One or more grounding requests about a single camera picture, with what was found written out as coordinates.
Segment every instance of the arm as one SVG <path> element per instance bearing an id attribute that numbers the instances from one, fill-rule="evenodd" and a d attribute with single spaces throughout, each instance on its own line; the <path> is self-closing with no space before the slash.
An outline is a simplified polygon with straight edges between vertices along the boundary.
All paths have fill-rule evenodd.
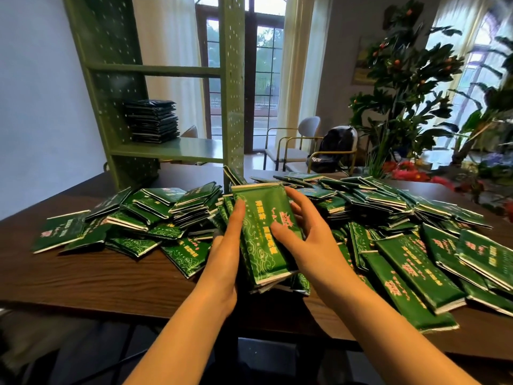
<path id="1" fill-rule="evenodd" d="M 125 381 L 125 385 L 199 383 L 215 339 L 237 301 L 235 276 L 245 206 L 237 201 L 224 237 L 215 238 L 189 297 Z"/>
<path id="2" fill-rule="evenodd" d="M 278 223 L 271 226 L 273 235 L 289 249 L 300 271 L 342 319 L 385 382 L 478 385 L 356 276 L 311 201 L 286 189 L 307 239 L 302 241 Z"/>

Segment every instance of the black backpack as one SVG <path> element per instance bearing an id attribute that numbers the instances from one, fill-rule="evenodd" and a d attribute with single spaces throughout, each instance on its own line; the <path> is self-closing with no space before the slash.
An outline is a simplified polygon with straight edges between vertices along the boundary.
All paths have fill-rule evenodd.
<path id="1" fill-rule="evenodd" d="M 319 151 L 351 151 L 353 145 L 353 128 L 338 126 L 330 129 L 324 136 Z M 319 154 L 309 157 L 312 162 L 311 169 L 316 173 L 333 173 L 341 166 L 351 165 L 351 154 Z"/>

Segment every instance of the pile of green packets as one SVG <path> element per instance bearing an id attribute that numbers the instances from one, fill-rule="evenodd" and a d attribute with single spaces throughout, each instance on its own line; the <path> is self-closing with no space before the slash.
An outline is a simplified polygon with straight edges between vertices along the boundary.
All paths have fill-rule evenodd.
<path id="1" fill-rule="evenodd" d="M 49 218 L 32 251 L 106 247 L 139 260 L 159 247 L 190 278 L 205 266 L 214 231 L 226 230 L 241 199 L 240 290 L 308 295 L 309 282 L 270 231 L 277 221 L 304 237 L 285 193 L 290 186 L 317 207 L 358 277 L 420 332 L 458 328 L 449 311 L 470 302 L 513 316 L 513 252 L 480 233 L 491 227 L 478 213 L 374 178 L 286 173 L 248 184 L 236 170 L 225 167 L 225 174 L 229 194 L 214 182 L 187 192 L 125 189 L 91 211 Z"/>

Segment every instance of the gray wall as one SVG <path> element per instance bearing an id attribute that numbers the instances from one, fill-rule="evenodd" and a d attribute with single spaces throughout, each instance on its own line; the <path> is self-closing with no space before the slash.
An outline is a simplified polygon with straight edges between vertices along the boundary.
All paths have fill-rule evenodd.
<path id="1" fill-rule="evenodd" d="M 105 161 L 62 0 L 0 0 L 0 219 Z"/>
<path id="2" fill-rule="evenodd" d="M 361 36 L 384 38 L 381 26 L 383 12 L 392 4 L 403 5 L 408 0 L 333 0 L 326 52 L 317 100 L 317 116 L 326 132 L 340 124 L 348 124 L 352 115 L 349 98 L 358 92 L 372 93 L 372 86 L 352 85 L 358 43 Z M 426 27 L 433 24 L 440 0 L 418 0 L 424 11 L 419 21 Z M 418 44 L 424 44 L 422 37 Z"/>

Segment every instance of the wood grain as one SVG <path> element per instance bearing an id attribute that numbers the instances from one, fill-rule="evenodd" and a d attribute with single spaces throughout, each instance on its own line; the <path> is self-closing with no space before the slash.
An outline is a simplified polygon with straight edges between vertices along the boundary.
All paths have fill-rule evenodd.
<path id="1" fill-rule="evenodd" d="M 275 172 L 252 170 L 271 178 Z M 222 168 L 163 165 L 154 187 L 191 189 L 209 181 L 222 183 Z M 390 181 L 429 199 L 457 203 L 483 213 L 493 230 L 483 232 L 513 246 L 511 225 L 442 185 Z M 74 186 L 0 222 L 0 303 L 6 307 L 52 307 L 169 318 L 189 295 L 194 281 L 186 280 L 160 250 L 134 262 L 109 250 L 58 256 L 58 251 L 31 254 L 29 249 L 50 216 L 88 209 L 114 194 L 108 173 Z M 448 353 L 513 360 L 513 318 L 464 307 L 453 311 L 459 330 L 428 338 Z M 347 327 L 317 297 L 283 291 L 241 294 L 233 315 L 239 335 L 268 338 L 321 338 L 353 343 Z"/>

